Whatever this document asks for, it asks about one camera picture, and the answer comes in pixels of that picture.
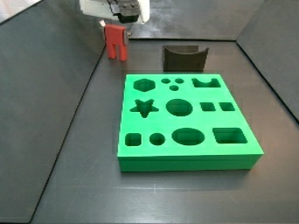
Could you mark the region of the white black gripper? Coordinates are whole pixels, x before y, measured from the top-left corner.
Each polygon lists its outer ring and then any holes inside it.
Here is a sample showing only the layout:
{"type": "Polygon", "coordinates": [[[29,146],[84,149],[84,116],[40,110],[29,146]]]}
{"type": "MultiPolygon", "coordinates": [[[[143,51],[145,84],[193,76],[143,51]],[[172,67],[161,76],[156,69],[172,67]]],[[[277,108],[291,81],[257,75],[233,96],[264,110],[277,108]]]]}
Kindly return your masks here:
{"type": "MultiPolygon", "coordinates": [[[[149,20],[149,0],[79,0],[79,7],[85,15],[117,20],[121,24],[144,24],[149,20]]],[[[103,39],[105,40],[105,21],[99,20],[103,39]]],[[[128,44],[131,26],[124,30],[124,44],[128,44]]]]}

